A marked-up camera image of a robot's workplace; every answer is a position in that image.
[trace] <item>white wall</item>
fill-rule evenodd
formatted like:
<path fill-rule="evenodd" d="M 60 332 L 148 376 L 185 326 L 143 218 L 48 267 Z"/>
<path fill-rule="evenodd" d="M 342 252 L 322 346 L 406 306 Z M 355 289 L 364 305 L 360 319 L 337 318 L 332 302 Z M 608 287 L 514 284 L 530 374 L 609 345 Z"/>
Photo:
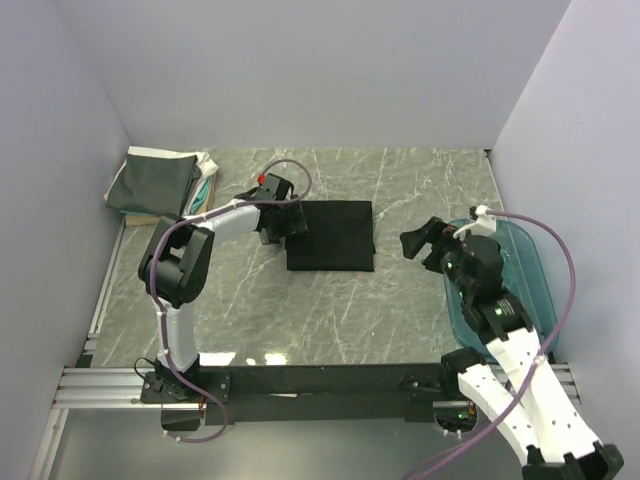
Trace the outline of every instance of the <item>white wall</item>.
<path fill-rule="evenodd" d="M 585 412 L 640 478 L 640 3 L 573 0 L 491 155 L 506 207 L 557 227 L 577 264 L 560 353 Z M 538 236 L 560 309 L 561 252 Z"/>
<path fill-rule="evenodd" d="M 50 0 L 0 1 L 0 478 L 26 478 L 118 228 L 129 140 Z"/>
<path fill-rule="evenodd" d="M 56 0 L 155 146 L 492 147 L 569 0 Z"/>

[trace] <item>teal cloth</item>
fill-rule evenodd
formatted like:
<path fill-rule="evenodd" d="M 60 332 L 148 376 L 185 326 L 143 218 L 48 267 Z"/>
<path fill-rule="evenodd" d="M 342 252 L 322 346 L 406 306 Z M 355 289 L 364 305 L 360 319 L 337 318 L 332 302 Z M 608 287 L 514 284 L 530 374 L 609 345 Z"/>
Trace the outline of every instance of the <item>teal cloth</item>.
<path fill-rule="evenodd" d="M 191 205 L 191 208 L 189 209 L 189 213 L 191 215 L 196 213 L 198 209 L 202 206 L 204 201 L 207 199 L 207 195 L 209 194 L 209 188 L 211 188 L 211 177 L 205 180 L 204 185 L 202 185 L 202 188 L 198 192 L 198 195 L 196 196 L 196 199 L 193 202 L 193 205 Z M 128 210 L 120 210 L 120 213 L 123 213 L 125 215 L 136 215 L 139 217 L 148 217 L 149 215 L 151 215 L 149 213 L 142 213 L 142 212 L 129 212 Z"/>

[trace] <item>cable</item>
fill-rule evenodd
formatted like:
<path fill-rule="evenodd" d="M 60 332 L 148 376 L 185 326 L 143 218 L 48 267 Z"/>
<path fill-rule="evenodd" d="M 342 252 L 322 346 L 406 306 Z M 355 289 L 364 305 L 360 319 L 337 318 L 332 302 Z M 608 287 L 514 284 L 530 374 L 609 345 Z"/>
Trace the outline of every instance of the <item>cable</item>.
<path fill-rule="evenodd" d="M 215 395 L 213 395 L 212 393 L 207 392 L 203 388 L 200 388 L 197 385 L 191 383 L 184 376 L 182 376 L 180 374 L 180 372 L 178 371 L 178 369 L 176 367 L 176 364 L 173 362 L 173 359 L 171 358 L 171 351 L 169 350 L 168 327 L 167 327 L 167 308 L 162 303 L 160 298 L 158 297 L 158 289 L 157 289 L 157 284 L 156 284 L 156 275 L 158 273 L 158 259 L 160 258 L 160 254 L 164 250 L 164 247 L 167 244 L 167 241 L 169 240 L 169 237 L 171 236 L 171 234 L 173 232 L 175 232 L 176 230 L 178 230 L 178 229 L 180 229 L 180 228 L 182 228 L 182 227 L 184 227 L 186 225 L 190 225 L 192 223 L 202 222 L 202 221 L 206 221 L 206 220 L 211 220 L 212 218 L 218 217 L 220 215 L 223 215 L 223 214 L 225 214 L 227 212 L 230 212 L 232 210 L 236 210 L 238 208 L 248 207 L 248 206 L 252 206 L 252 205 L 253 206 L 257 206 L 257 205 L 291 205 L 291 204 L 297 203 L 300 200 L 302 200 L 303 198 L 305 198 L 307 196 L 307 194 L 309 193 L 309 191 L 311 191 L 312 177 L 311 177 L 311 173 L 309 172 L 309 169 L 307 169 L 307 167 L 305 167 L 298 160 L 292 160 L 292 159 L 286 158 L 286 159 L 275 160 L 273 162 L 270 162 L 262 170 L 262 175 L 265 175 L 274 166 L 276 166 L 278 164 L 281 164 L 281 163 L 292 163 L 294 165 L 297 165 L 298 167 L 300 167 L 300 169 L 306 175 L 307 182 L 308 182 L 307 183 L 307 187 L 299 196 L 297 196 L 295 198 L 291 198 L 289 200 L 248 200 L 248 201 L 244 201 L 244 202 L 241 202 L 241 203 L 236 203 L 234 205 L 229 205 L 227 207 L 222 207 L 222 208 L 219 208 L 217 210 L 212 210 L 212 211 L 206 212 L 206 213 L 204 213 L 202 215 L 198 215 L 198 216 L 195 216 L 195 217 L 191 217 L 191 218 L 187 218 L 187 219 L 181 220 L 181 221 L 175 223 L 174 225 L 172 225 L 171 227 L 169 227 L 167 229 L 167 231 L 164 233 L 164 235 L 162 235 L 162 237 L 160 238 L 160 241 L 158 242 L 158 245 L 156 246 L 156 249 L 153 252 L 153 257 L 151 258 L 150 275 L 149 275 L 149 291 L 150 291 L 150 294 L 151 294 L 151 298 L 153 299 L 153 302 L 156 304 L 158 315 L 160 316 L 160 337 L 161 337 L 160 341 L 161 341 L 161 344 L 162 344 L 162 349 L 164 350 L 165 359 L 167 360 L 167 364 L 169 365 L 169 370 L 171 370 L 171 373 L 180 382 L 182 382 L 183 385 L 185 385 L 186 387 L 190 388 L 191 390 L 199 393 L 200 395 L 206 397 L 208 400 L 210 400 L 213 403 L 215 403 L 218 406 L 218 408 L 220 408 L 220 410 L 222 410 L 222 415 L 223 415 L 223 423 L 222 423 L 222 426 L 220 427 L 220 429 L 217 432 L 215 432 L 215 433 L 213 433 L 213 434 L 211 434 L 211 435 L 209 435 L 207 437 L 202 437 L 202 438 L 182 438 L 182 437 L 178 436 L 175 433 L 168 432 L 167 435 L 170 436 L 171 438 L 174 438 L 176 441 L 182 441 L 182 442 L 185 442 L 185 443 L 204 443 L 204 442 L 208 442 L 209 440 L 213 440 L 215 438 L 218 438 L 220 435 L 222 435 L 224 433 L 224 431 L 229 426 L 229 412 L 228 412 L 227 408 L 225 407 L 224 403 L 222 403 Z"/>
<path fill-rule="evenodd" d="M 140 360 L 144 360 L 145 362 L 147 362 L 149 365 L 151 365 L 153 367 L 153 360 L 149 360 L 147 357 L 138 357 L 136 358 L 136 361 L 133 362 L 133 371 L 136 372 L 136 375 L 138 375 L 141 379 L 144 380 L 144 375 L 142 375 L 139 371 L 138 371 L 138 362 Z"/>
<path fill-rule="evenodd" d="M 493 422 L 491 422 L 489 425 L 483 428 L 480 432 L 478 432 L 478 434 L 474 435 L 469 440 L 451 449 L 450 453 L 449 451 L 446 451 L 448 454 L 446 458 L 440 460 L 431 468 L 422 472 L 419 477 L 416 477 L 417 479 L 428 478 L 431 475 L 442 470 L 444 467 L 449 465 L 451 462 L 453 462 L 453 460 L 458 458 L 460 455 L 464 454 L 465 452 L 469 451 L 470 449 L 478 445 L 484 438 L 486 438 L 490 433 L 492 433 L 495 429 L 497 429 L 498 425 L 500 425 L 500 423 L 502 423 L 505 420 L 505 418 L 509 416 L 509 414 L 513 411 L 513 409 L 516 408 L 516 406 L 520 403 L 520 400 L 522 400 L 522 397 L 524 396 L 525 392 L 531 385 L 533 376 L 536 372 L 536 369 L 538 368 L 538 365 L 541 362 L 546 360 L 545 352 L 551 346 L 552 342 L 558 337 L 558 335 L 560 334 L 560 331 L 564 328 L 565 324 L 567 323 L 567 320 L 569 318 L 569 312 L 571 311 L 571 307 L 573 306 L 573 300 L 575 299 L 576 270 L 573 264 L 573 258 L 571 258 L 571 253 L 569 252 L 569 247 L 567 247 L 567 244 L 564 242 L 564 240 L 562 240 L 560 235 L 558 235 L 551 227 L 545 225 L 539 220 L 536 220 L 531 217 L 527 217 L 525 215 L 519 215 L 516 213 L 507 213 L 507 212 L 497 212 L 493 210 L 488 210 L 487 214 L 496 215 L 499 217 L 515 218 L 517 220 L 524 220 L 525 222 L 532 223 L 542 228 L 547 233 L 549 233 L 549 235 L 551 235 L 556 240 L 556 242 L 562 249 L 562 252 L 564 253 L 565 258 L 567 259 L 567 265 L 569 267 L 569 295 L 567 298 L 567 302 L 564 306 L 564 310 L 562 311 L 560 321 L 553 328 L 553 330 L 551 331 L 547 339 L 542 343 L 540 350 L 538 350 L 538 353 L 533 359 L 533 362 L 531 363 L 531 367 L 529 368 L 529 371 L 527 372 L 527 375 L 524 381 L 522 382 L 522 386 L 520 387 L 520 390 L 516 393 L 516 395 L 514 396 L 509 406 L 500 415 L 498 415 L 498 417 Z M 443 452 L 440 452 L 438 455 L 431 457 L 425 462 L 421 463 L 420 465 L 414 467 L 411 471 L 407 472 L 402 477 L 402 480 L 409 480 L 411 478 L 414 478 L 414 475 L 416 475 L 420 470 L 424 469 L 427 465 L 433 463 L 435 460 L 437 460 L 441 456 L 443 456 Z"/>

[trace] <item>table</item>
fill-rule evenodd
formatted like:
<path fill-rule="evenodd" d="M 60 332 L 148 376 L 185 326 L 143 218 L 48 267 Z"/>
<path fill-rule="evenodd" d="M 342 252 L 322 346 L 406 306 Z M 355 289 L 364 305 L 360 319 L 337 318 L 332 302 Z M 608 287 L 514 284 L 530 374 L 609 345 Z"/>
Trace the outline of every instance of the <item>table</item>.
<path fill-rule="evenodd" d="M 195 309 L 202 363 L 437 362 L 458 348 L 441 276 L 403 258 L 398 235 L 431 215 L 450 220 L 466 217 L 471 205 L 501 208 L 483 150 L 208 151 L 220 166 L 214 206 L 255 185 L 270 160 L 296 158 L 313 173 L 310 199 L 373 202 L 377 253 L 373 273 L 288 272 L 284 248 L 261 245 L 257 234 L 225 243 L 214 251 Z M 295 166 L 274 173 L 304 186 Z M 137 357 L 155 357 L 155 312 L 137 278 L 153 229 L 123 233 L 93 367 L 128 367 Z"/>

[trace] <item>teal basket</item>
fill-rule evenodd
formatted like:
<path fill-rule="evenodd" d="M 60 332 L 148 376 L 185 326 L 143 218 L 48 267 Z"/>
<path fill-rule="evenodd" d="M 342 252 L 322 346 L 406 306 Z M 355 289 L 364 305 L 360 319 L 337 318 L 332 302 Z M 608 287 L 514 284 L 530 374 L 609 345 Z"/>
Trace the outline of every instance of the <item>teal basket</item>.
<path fill-rule="evenodd" d="M 469 221 L 467 219 L 454 220 L 451 224 L 461 227 Z M 504 268 L 502 269 L 504 285 L 524 305 L 542 343 L 556 326 L 558 319 L 553 308 L 540 257 L 538 257 L 536 244 L 525 229 L 506 220 L 498 220 L 496 233 L 491 237 L 501 247 L 500 253 L 504 260 Z M 444 279 L 454 337 L 463 347 L 473 347 L 485 357 L 492 359 L 493 357 L 487 348 L 482 345 L 478 336 L 465 322 L 462 316 L 462 301 L 457 290 L 446 276 Z M 558 338 L 552 342 L 547 352 L 555 347 L 557 341 Z"/>

